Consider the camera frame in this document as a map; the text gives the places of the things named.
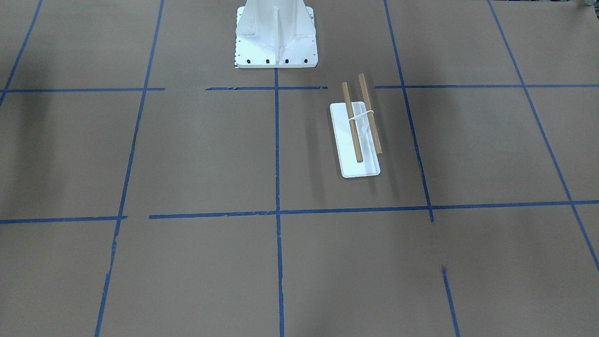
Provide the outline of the wooden rack rod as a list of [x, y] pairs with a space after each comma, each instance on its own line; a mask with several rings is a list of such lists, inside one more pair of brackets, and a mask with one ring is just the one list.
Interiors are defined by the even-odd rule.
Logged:
[[344, 102], [346, 104], [346, 112], [347, 112], [347, 117], [348, 117], [348, 121], [349, 121], [349, 125], [350, 125], [351, 139], [352, 139], [352, 142], [354, 145], [355, 156], [356, 156], [357, 162], [362, 163], [363, 156], [362, 156], [362, 151], [361, 151], [361, 143], [360, 143], [359, 136], [358, 136], [357, 123], [354, 119], [353, 105], [352, 105], [347, 82], [342, 82], [342, 92], [343, 92]]
[[374, 117], [372, 99], [370, 98], [370, 92], [368, 89], [368, 85], [366, 83], [365, 74], [358, 74], [358, 81], [361, 87], [362, 98], [366, 107], [366, 116], [368, 118], [368, 123], [371, 130], [371, 135], [373, 139], [374, 149], [377, 155], [383, 154], [382, 146], [380, 142], [379, 132], [377, 130], [376, 119]]

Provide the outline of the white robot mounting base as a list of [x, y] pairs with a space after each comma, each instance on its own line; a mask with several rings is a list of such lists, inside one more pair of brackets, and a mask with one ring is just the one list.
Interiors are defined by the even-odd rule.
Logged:
[[248, 0], [236, 19], [236, 68], [317, 66], [314, 11], [303, 0]]

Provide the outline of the white rack base plate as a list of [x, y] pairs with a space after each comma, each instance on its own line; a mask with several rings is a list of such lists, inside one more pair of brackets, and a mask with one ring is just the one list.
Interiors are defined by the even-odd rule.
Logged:
[[[342, 177], [358, 178], [379, 175], [380, 164], [369, 120], [369, 115], [373, 111], [366, 109], [365, 102], [352, 102], [351, 106], [353, 118], [348, 117], [345, 103], [332, 103], [329, 106]], [[355, 122], [356, 125], [362, 161], [358, 161], [356, 154], [351, 122]]]

